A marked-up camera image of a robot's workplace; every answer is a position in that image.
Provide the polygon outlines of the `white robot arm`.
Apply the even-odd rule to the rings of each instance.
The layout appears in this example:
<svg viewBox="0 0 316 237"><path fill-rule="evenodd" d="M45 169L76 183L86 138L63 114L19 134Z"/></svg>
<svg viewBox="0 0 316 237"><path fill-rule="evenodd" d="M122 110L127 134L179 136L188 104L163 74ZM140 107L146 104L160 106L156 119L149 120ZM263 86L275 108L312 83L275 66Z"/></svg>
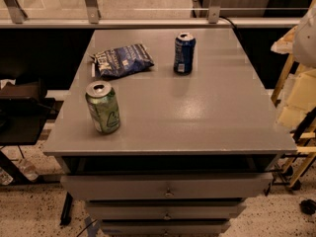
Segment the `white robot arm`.
<svg viewBox="0 0 316 237"><path fill-rule="evenodd" d="M307 67L316 67L316 6L300 20L294 34L292 53L295 61Z"/></svg>

